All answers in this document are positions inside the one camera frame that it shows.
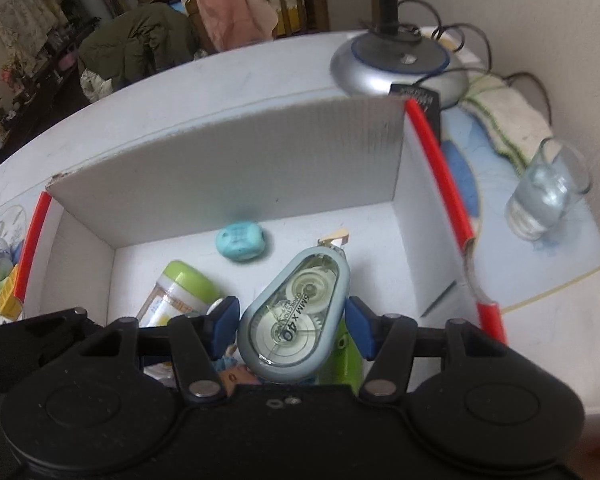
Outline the dark tv cabinet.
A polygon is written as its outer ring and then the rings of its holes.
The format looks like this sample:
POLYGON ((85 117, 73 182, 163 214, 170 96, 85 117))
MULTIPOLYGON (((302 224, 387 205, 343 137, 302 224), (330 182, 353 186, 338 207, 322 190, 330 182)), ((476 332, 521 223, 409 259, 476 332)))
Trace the dark tv cabinet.
POLYGON ((81 42, 99 25, 91 18, 78 28, 70 27, 67 38, 57 47, 46 42, 45 63, 15 96, 19 104, 14 119, 7 122, 6 140, 0 147, 1 160, 14 154, 90 102, 80 85, 79 63, 76 55, 81 42))

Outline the pink pig toy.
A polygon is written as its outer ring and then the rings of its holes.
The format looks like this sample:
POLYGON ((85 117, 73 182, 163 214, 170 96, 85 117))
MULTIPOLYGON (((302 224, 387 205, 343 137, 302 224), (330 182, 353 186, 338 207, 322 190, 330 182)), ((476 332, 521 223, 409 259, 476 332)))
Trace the pink pig toy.
POLYGON ((221 379, 228 396, 231 396, 238 386, 260 385, 260 379, 234 356, 223 356, 213 363, 214 369, 221 379))

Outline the teal small round case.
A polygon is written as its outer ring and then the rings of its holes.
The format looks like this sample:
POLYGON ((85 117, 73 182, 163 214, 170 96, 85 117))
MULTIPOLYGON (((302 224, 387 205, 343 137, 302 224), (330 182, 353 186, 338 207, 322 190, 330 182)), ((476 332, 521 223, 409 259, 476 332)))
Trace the teal small round case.
POLYGON ((266 241, 262 228, 254 222, 235 222, 220 229, 215 237, 218 253, 230 261, 245 262, 260 257, 266 241))

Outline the red cardboard box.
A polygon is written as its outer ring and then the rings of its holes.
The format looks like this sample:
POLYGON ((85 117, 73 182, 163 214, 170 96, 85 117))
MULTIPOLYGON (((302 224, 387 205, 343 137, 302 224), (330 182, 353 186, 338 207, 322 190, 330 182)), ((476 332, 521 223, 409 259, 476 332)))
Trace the red cardboard box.
POLYGON ((325 100, 213 119, 107 155, 30 193, 23 313, 137 314, 181 260, 247 310, 291 259, 339 230, 348 296, 428 327, 502 331, 468 273, 472 234, 439 143, 396 99, 325 100), (220 229, 257 223, 260 257, 230 261, 220 229))

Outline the white desk lamp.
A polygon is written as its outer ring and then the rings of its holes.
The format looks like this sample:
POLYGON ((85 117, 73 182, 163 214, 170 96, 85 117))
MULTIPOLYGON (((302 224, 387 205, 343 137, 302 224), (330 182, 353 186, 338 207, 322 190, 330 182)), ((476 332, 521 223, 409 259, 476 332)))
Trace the white desk lamp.
POLYGON ((425 0, 378 0, 378 18, 332 56, 332 79, 351 96, 388 96, 423 88, 437 93, 442 108, 452 107, 466 94, 469 79, 457 54, 440 42, 442 25, 437 9, 425 0), (430 12, 436 23, 430 35, 399 20, 404 4, 430 12))

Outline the white green knitted cloth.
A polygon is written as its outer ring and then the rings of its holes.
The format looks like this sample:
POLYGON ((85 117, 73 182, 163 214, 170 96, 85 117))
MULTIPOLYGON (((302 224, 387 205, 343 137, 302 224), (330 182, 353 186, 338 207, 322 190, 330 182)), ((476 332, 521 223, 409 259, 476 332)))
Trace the white green knitted cloth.
POLYGON ((480 122, 494 152, 505 158, 519 177, 541 142, 553 135, 543 115, 518 90, 492 74, 469 77, 460 107, 480 122))

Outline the wooden chair with pink cloth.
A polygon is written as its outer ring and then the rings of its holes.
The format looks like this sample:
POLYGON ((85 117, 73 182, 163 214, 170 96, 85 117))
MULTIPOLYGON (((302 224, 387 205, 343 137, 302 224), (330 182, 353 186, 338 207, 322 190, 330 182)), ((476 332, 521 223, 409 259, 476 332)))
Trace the wooden chair with pink cloth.
MULTIPOLYGON (((274 39, 286 39, 295 36, 320 34, 330 31, 330 18, 327 0, 266 0, 274 6, 278 15, 278 24, 274 39)), ((202 24, 196 0, 182 0, 185 12, 200 36, 204 50, 215 50, 202 24)))

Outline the yellow plastic block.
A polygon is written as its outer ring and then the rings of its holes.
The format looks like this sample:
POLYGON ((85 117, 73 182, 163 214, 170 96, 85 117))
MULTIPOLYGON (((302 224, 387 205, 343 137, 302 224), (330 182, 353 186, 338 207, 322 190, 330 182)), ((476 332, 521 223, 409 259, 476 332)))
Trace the yellow plastic block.
POLYGON ((7 278, 0 281, 0 316, 16 322, 22 315, 23 306, 16 296, 19 266, 15 264, 7 278))

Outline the olive green jacket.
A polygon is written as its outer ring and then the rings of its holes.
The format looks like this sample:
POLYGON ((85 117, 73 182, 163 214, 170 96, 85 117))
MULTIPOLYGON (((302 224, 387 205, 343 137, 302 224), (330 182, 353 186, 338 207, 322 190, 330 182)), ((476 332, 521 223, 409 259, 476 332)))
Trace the olive green jacket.
POLYGON ((202 49, 188 17, 165 3, 149 3, 103 24, 79 47, 84 68, 114 91, 192 62, 202 49))

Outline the green glue pen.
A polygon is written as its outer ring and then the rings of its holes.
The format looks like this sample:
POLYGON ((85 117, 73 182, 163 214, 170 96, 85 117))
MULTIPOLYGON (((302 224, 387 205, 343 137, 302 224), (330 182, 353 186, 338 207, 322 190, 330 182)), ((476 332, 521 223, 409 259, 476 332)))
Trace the green glue pen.
POLYGON ((363 359, 358 352, 346 322, 338 325, 332 352, 317 375, 319 385, 346 385, 354 393, 358 392, 363 382, 363 359))

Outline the grey correction tape dispenser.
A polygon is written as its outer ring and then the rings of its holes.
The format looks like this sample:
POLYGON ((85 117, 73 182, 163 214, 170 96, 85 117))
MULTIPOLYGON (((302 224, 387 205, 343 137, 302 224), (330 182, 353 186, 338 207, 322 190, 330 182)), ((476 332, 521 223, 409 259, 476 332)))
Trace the grey correction tape dispenser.
POLYGON ((291 259, 245 310, 237 345, 246 367, 266 382, 295 384, 317 375, 329 355, 350 289, 346 230, 291 259))

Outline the green cap jar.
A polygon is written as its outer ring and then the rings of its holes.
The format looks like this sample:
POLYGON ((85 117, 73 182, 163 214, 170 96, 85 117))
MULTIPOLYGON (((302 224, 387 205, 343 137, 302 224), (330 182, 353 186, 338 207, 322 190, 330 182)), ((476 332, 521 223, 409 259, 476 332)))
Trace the green cap jar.
POLYGON ((205 315, 221 291, 204 274, 181 260, 163 269, 136 318, 140 327, 166 326, 180 315, 205 315))

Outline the pink cloth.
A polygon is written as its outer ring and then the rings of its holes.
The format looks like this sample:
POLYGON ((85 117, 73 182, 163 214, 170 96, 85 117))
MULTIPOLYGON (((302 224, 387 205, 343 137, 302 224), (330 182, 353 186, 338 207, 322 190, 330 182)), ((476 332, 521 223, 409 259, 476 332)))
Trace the pink cloth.
POLYGON ((219 52, 274 39, 278 15, 266 0, 196 0, 202 24, 219 52))

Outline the clear drinking glass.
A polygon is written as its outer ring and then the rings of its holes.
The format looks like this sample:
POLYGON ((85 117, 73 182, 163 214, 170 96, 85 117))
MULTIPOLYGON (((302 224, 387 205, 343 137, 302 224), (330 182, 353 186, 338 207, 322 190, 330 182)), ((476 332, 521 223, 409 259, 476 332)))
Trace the clear drinking glass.
POLYGON ((592 186, 579 150, 554 136, 543 139, 507 202, 509 229, 523 240, 539 240, 558 226, 592 186))

